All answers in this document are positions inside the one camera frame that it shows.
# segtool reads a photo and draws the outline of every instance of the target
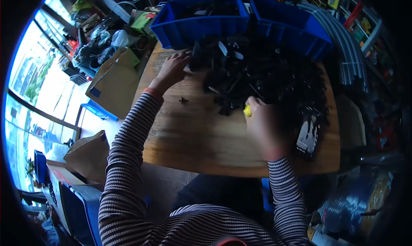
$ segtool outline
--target tiled floor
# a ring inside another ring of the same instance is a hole
[[[115,139],[122,121],[101,120],[89,110],[82,109],[79,126],[81,138],[95,135],[100,130],[106,131],[109,145]],[[149,217],[155,223],[168,217],[177,193],[198,174],[162,166],[143,163],[144,193],[150,196]]]

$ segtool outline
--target plastic bag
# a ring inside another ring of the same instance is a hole
[[[113,34],[111,46],[124,47],[129,43],[129,38],[125,30],[118,30]]]

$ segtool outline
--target orange cuff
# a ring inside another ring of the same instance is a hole
[[[143,90],[143,93],[145,93],[145,92],[151,94],[157,100],[157,102],[159,102],[159,104],[163,104],[163,102],[164,102],[163,95],[161,93],[159,93],[157,90],[151,89],[151,88],[146,88],[145,90]]]

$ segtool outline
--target striped sleeve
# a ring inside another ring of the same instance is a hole
[[[308,245],[303,193],[289,160],[284,157],[269,161],[268,165],[275,205],[273,228],[277,238],[285,245]]]
[[[103,245],[143,244],[150,237],[153,224],[144,218],[142,151],[160,107],[154,96],[143,93],[112,143],[98,217]]]

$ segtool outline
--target striped shirt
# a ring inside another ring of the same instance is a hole
[[[210,204],[181,207],[157,225],[145,218],[142,151],[161,105],[152,94],[143,93],[112,144],[98,217],[103,245],[211,246],[229,238],[247,245],[309,244],[303,194],[286,158],[268,162],[275,205],[271,230],[234,210]]]

